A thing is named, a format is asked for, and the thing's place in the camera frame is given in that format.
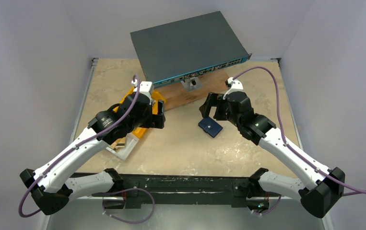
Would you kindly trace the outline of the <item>navy blue card holder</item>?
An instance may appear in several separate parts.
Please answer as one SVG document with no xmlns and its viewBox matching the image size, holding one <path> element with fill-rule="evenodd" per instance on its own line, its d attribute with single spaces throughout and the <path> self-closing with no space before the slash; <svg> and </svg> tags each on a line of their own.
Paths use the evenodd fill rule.
<svg viewBox="0 0 366 230">
<path fill-rule="evenodd" d="M 223 127 L 210 117 L 203 118 L 198 126 L 212 138 L 215 138 L 223 130 Z"/>
</svg>

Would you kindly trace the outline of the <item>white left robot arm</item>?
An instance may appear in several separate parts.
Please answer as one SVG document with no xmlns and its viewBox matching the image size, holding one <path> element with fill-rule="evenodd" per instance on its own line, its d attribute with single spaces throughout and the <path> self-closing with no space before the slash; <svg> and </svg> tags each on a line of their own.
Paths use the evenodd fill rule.
<svg viewBox="0 0 366 230">
<path fill-rule="evenodd" d="M 95 154 L 137 128 L 164 128 L 164 111 L 164 100 L 154 101 L 139 95 L 134 101 L 131 94 L 122 103 L 98 112 L 82 133 L 54 159 L 36 170 L 25 169 L 20 173 L 27 187 L 19 204 L 20 216 L 27 216 L 22 208 L 28 195 L 45 215 L 59 212 L 82 196 L 119 194 L 126 197 L 135 188 L 128 188 L 113 168 L 88 176 L 74 177 L 73 174 Z"/>
</svg>

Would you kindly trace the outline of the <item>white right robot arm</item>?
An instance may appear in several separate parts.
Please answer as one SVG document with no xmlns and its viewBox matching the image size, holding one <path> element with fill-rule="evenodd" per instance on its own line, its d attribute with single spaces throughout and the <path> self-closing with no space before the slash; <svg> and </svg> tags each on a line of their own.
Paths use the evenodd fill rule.
<svg viewBox="0 0 366 230">
<path fill-rule="evenodd" d="M 259 170 L 248 183 L 251 193 L 260 195 L 265 191 L 290 197 L 320 219 L 342 197 L 344 187 L 333 179 L 344 182 L 344 171 L 319 163 L 282 137 L 274 122 L 254 112 L 244 92 L 233 92 L 227 96 L 209 93 L 199 108 L 202 117 L 208 117 L 212 107 L 216 108 L 215 120 L 231 122 L 242 137 L 267 150 L 296 175 L 296 178 L 290 178 L 269 170 Z"/>
</svg>

